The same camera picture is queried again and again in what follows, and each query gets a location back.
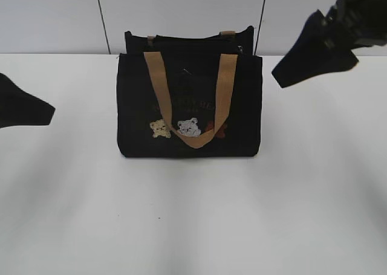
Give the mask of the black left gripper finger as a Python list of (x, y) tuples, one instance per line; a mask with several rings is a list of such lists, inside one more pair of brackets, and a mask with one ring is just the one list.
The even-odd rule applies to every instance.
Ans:
[(1, 128), (12, 126), (46, 126), (51, 123), (55, 107), (21, 90), (1, 73)]

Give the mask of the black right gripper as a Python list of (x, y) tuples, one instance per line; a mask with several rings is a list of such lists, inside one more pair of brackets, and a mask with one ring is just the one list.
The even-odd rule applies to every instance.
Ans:
[(349, 71), (359, 62), (352, 49), (386, 45), (386, 0), (337, 0), (326, 16), (306, 20), (291, 50), (274, 67), (281, 88), (309, 78)]

